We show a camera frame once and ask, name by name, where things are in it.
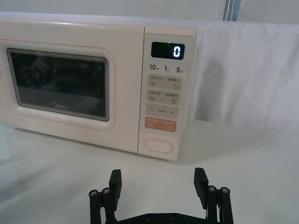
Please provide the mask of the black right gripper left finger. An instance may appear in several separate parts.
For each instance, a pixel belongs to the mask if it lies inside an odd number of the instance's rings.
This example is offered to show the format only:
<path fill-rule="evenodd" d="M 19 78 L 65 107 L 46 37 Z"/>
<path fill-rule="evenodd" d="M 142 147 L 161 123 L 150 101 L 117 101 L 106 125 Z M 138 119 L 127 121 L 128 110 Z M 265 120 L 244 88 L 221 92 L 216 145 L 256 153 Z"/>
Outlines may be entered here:
<path fill-rule="evenodd" d="M 117 210 L 121 188 L 121 170 L 115 169 L 110 175 L 109 186 L 107 188 L 104 188 L 102 191 L 93 189 L 89 192 L 91 224 L 101 223 L 101 208 L 105 210 L 106 224 L 117 223 L 114 212 Z"/>

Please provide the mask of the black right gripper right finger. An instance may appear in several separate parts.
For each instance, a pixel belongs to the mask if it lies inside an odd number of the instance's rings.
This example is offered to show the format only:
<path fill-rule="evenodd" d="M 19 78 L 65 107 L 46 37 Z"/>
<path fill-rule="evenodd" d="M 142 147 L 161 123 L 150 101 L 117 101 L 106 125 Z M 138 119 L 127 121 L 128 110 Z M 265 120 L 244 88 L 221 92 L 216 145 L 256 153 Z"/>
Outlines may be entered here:
<path fill-rule="evenodd" d="M 203 168 L 195 168 L 193 183 L 201 205 L 206 211 L 206 221 L 210 224 L 232 224 L 234 220 L 230 190 L 227 187 L 217 189 L 209 185 Z"/>

